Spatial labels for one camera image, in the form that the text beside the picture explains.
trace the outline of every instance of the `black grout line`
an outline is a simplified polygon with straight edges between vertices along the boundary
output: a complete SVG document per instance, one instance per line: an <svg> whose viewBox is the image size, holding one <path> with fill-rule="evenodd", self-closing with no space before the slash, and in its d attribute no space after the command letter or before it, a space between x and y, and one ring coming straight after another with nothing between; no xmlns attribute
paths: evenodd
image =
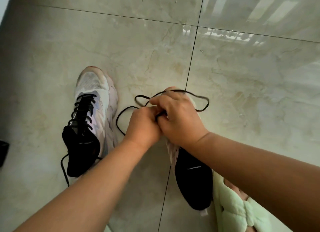
<svg viewBox="0 0 320 232"><path fill-rule="evenodd" d="M97 13L97 14L110 15L110 16L117 16L117 17L127 17L127 18L134 18L134 19L142 19L142 20L155 21L155 22L161 22L161 23L173 23L173 22L160 21L160 20L154 20L154 19L146 19L146 18L139 18L139 17L122 16L122 15L116 15L116 14L110 14L110 13L92 12L92 11L86 11L86 10L79 10L79 9L65 8L65 7L55 7L55 6L45 6L45 5L36 5L36 6L38 6L38 7L51 7L51 8L58 8L58 9L66 9L66 10L79 11L79 12L86 12L86 13ZM184 24L184 23L174 23L174 24L179 24L179 25L190 25L190 24Z"/></svg>
<svg viewBox="0 0 320 232"><path fill-rule="evenodd" d="M65 10L71 10L71 11L86 12L86 13L97 13L97 14L117 16L117 17L126 17L126 18L142 19L142 20L148 20L148 21L154 21L154 22L160 22L160 23L173 23L173 22L167 22L167 21L161 21L161 20L155 20L155 19L146 19L146 18L122 16L122 15L116 15L116 14L92 12L92 11L86 11L86 10L65 8L65 7L55 7L55 6L46 6L46 5L32 5L32 4L26 4L26 5L29 5L29 6L37 6L37 7L51 7L51 8L65 9ZM173 24L197 27L197 31L198 31L198 28L200 27L200 28L206 28L206 29L226 30L226 31L238 32L238 33L250 33L250 32L236 31L236 30L230 30L230 29L219 29L219 28L210 28L210 27L199 26L201 9L200 9L200 14L199 14L199 19L198 19L198 25L184 24L184 23L173 23ZM310 42L310 43L320 43L320 41L318 42L318 41L312 41L312 40L307 40L307 39L293 39L293 38L288 38L288 37L275 36L275 35L267 35L267 34L259 34L259 33L250 33L250 34L267 36L267 37L273 37L273 38L279 38L279 39L292 39L292 40L298 40L298 41L304 41L304 42Z"/></svg>
<svg viewBox="0 0 320 232"><path fill-rule="evenodd" d="M171 165L170 165L170 168L169 168L169 175L168 175L168 180L167 180L167 186L165 187L165 193L164 193L164 198L163 198L163 203L162 203L162 210L161 210L161 215L160 215L160 220L159 220L158 232L159 232L159 229L160 229L160 223L161 223L161 217L162 217L163 207L164 207L164 205L165 205L165 200L166 200L166 194L167 194L167 189L168 189L170 171L171 171Z"/></svg>
<svg viewBox="0 0 320 232"><path fill-rule="evenodd" d="M197 29L195 30L195 37L194 37L194 43L193 43L193 48L192 48L192 53L191 53L191 59L190 59L190 65L189 65L189 71L188 71L188 76L186 77L186 87L184 90L187 89L187 84L188 84L188 79L189 79L189 73L190 73L190 68L191 68L191 62L192 62L192 56L193 56L193 51L195 49L195 44L196 44L196 39L197 39L197 33L198 33L198 27L199 27L199 22L200 22L200 16L201 16L201 10L202 10L202 4L203 4L203 0L201 2L201 7L200 7L200 13L199 13L199 18L198 18L198 25L197 25Z"/></svg>

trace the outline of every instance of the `white sneaker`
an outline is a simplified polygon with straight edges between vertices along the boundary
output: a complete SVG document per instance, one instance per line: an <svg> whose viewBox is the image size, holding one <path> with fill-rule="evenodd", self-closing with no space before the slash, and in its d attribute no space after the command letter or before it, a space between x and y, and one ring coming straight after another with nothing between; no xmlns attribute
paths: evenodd
<svg viewBox="0 0 320 232"><path fill-rule="evenodd" d="M117 111L118 95L111 78L101 69L89 66L79 75L74 96L72 119L64 127L62 138L69 156L67 174L79 177L117 144L112 118ZM61 166L69 185L63 159Z"/></svg>
<svg viewBox="0 0 320 232"><path fill-rule="evenodd" d="M194 101L192 99L190 101L196 108ZM193 209L206 211L212 201L213 177L211 168L168 139L166 139L166 144L171 170L184 199Z"/></svg>

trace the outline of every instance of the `shoelace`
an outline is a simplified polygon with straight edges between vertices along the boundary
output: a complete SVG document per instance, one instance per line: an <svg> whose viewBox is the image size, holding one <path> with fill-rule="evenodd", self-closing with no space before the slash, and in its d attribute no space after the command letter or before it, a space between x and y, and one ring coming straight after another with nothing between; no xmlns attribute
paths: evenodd
<svg viewBox="0 0 320 232"><path fill-rule="evenodd" d="M92 93L82 94L82 95L78 96L78 98L77 98L77 100L79 100L80 98L81 98L81 100L74 104L75 108L74 108L74 110L73 110L73 112L71 114L71 120L68 122L68 125L70 127L78 128L78 135L79 134L83 134L86 131L87 128L90 128L92 130L92 126L90 126L87 123L86 120L89 120L90 123L92 123L91 117L92 117L93 111L94 111L93 104L96 102L94 100L94 98L96 98L96 97L97 96L95 94L92 94ZM69 187L70 186L69 179L68 179L68 176L66 174L66 170L64 169L64 166L63 166L63 160L67 156L69 156L69 153L67 153L61 159L60 165L61 165L61 168L62 168L62 171L63 171L64 178L66 179L66 183L68 184L68 187Z"/></svg>
<svg viewBox="0 0 320 232"><path fill-rule="evenodd" d="M170 90L170 91L188 93L188 94L191 94L192 96L195 96L195 97L197 97L197 98L199 98L199 99L204 99L204 100L206 100L206 101L208 102L208 103L206 104L206 106L205 106L203 109L196 109L197 112L202 112L202 111L206 110L206 108L208 108L208 106L209 106L210 100L209 100L209 98L207 98L207 97L205 97L205 96L195 95L194 93L191 93L191 92L189 92L189 91L182 90L182 89L173 89L173 90ZM166 91L159 92L159 93L155 94L154 96L152 96L151 98L153 98L153 97L155 97L155 96L157 96L157 95L159 95L159 94L165 93L165 92L166 92ZM147 103L146 103L145 105L143 105L143 104L141 104L141 103L137 100L137 98L144 98L144 99L147 99L148 101L147 101ZM134 101L135 101L140 107L146 107L147 104L149 103L149 100L150 100L151 98L148 97L148 96L145 96L145 95L137 95L136 97L134 97ZM136 106L129 106L129 107L125 108L124 110L122 110L122 111L118 114L117 119L115 120L115 125L117 126L118 130L119 130L124 136L125 136L126 134L119 128L119 126L118 126L118 120L119 120L119 117L122 115L122 113L125 112L127 109L130 109L130 108L139 109L139 107L136 107ZM157 121L159 116L166 115L166 114L167 114L167 112L166 112L165 110L163 110L162 112L160 112L159 114L157 114L157 115L155 116L155 120Z"/></svg>

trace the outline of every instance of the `hand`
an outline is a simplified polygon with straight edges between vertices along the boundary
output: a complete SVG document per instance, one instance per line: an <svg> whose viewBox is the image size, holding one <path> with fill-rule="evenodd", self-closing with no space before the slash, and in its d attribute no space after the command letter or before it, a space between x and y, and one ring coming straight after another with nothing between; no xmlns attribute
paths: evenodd
<svg viewBox="0 0 320 232"><path fill-rule="evenodd" d="M156 106L142 107L134 110L124 141L130 141L138 145L139 149L147 151L161 136L161 130L155 122L155 116L159 113Z"/></svg>
<svg viewBox="0 0 320 232"><path fill-rule="evenodd" d="M204 127L189 97L184 93L169 91L150 99L150 104L165 109L166 116L158 118L163 134L174 144L188 149L209 131Z"/></svg>

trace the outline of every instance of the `floor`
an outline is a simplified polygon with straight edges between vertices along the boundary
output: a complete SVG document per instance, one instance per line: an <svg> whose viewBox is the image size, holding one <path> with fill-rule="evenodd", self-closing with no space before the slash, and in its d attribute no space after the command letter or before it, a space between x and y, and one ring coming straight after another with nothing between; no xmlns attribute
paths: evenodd
<svg viewBox="0 0 320 232"><path fill-rule="evenodd" d="M210 98L209 130L320 165L318 1L12 0L0 29L0 137L10 143L0 231L66 188L61 133L88 65L109 71L118 111L176 86ZM213 209L201 217L181 196L162 141L135 168L110 227L216 231Z"/></svg>

